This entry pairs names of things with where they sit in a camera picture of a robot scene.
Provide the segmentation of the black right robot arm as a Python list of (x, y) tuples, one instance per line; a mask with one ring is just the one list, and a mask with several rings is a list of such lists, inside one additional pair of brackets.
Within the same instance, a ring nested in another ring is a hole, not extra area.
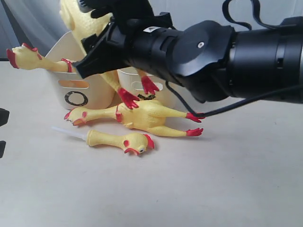
[(100, 35), (83, 40), (86, 57), (74, 63), (87, 78), (134, 67), (186, 88), (199, 102), (227, 97), (263, 97), (302, 103), (303, 18), (289, 17), (274, 28), (237, 32), (207, 20), (184, 31), (171, 29), (169, 13), (111, 21)]

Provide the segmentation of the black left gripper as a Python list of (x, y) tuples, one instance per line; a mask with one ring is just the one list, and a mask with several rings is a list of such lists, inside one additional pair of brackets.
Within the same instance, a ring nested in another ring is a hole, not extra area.
[(3, 158), (5, 153), (5, 147), (6, 147), (6, 140), (4, 136), (4, 129), (5, 125), (7, 125), (9, 121), (9, 110), (5, 108), (0, 109), (0, 158)]

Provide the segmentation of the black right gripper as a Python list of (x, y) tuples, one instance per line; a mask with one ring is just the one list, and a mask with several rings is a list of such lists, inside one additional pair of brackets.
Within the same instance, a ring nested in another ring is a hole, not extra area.
[(182, 34), (168, 12), (115, 12), (99, 35), (81, 40), (86, 56), (72, 65), (83, 79), (133, 66), (164, 80), (179, 80), (187, 76), (175, 57)]

